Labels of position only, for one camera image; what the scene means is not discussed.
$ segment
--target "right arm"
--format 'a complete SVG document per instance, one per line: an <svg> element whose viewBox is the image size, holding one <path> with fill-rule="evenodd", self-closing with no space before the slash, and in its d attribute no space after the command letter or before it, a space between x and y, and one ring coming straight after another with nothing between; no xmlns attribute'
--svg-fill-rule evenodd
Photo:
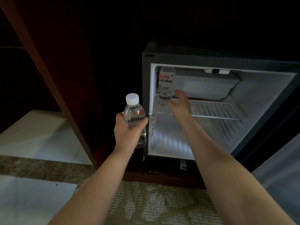
<svg viewBox="0 0 300 225"><path fill-rule="evenodd" d="M185 93L175 93L179 103L167 103L182 125L207 192L223 222L295 225L253 175L194 120Z"/></svg>

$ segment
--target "refrigerator door frame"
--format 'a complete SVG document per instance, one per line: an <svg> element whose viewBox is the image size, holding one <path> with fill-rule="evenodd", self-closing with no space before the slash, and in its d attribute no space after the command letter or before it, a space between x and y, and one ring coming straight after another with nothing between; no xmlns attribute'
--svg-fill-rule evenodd
<svg viewBox="0 0 300 225"><path fill-rule="evenodd" d="M164 53L142 53L142 97L146 116L149 117L150 103L150 70L151 64L158 65L181 65L188 67L212 67L219 69L243 69L251 71L291 72L297 73L293 80L287 85L282 93L276 98L272 105L262 115L259 121L251 128L249 133L242 139L238 146L232 151L235 157L265 122L273 115L278 107L289 97L294 89L300 84L300 63L294 61L259 60L232 57L208 57L195 55L178 55ZM144 157L148 157L148 143L143 148Z"/></svg>

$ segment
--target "person's right hand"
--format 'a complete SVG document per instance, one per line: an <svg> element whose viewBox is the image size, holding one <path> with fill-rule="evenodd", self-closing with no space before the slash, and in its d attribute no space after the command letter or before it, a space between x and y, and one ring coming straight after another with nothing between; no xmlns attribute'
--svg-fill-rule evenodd
<svg viewBox="0 0 300 225"><path fill-rule="evenodd" d="M182 90L175 90L175 97L179 98L179 102L175 103L167 100L167 104L172 110L178 121L182 121L185 117L190 117L190 102Z"/></svg>

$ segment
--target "carpet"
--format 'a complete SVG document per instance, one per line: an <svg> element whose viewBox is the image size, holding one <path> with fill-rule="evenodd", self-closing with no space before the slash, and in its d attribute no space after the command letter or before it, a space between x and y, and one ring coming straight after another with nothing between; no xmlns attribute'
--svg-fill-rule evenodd
<svg viewBox="0 0 300 225"><path fill-rule="evenodd" d="M205 190L122 181L106 224L223 224Z"/></svg>

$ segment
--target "white cabinet shelf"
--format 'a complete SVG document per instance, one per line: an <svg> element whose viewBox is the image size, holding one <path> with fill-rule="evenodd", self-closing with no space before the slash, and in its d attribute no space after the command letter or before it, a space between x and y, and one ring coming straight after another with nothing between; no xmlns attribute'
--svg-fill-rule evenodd
<svg viewBox="0 0 300 225"><path fill-rule="evenodd" d="M238 117L237 106L228 102L214 102L204 100L189 100L191 106L192 116L205 117L205 118L220 118L240 120ZM157 104L157 113L160 114L172 114L169 106L163 106Z"/></svg>

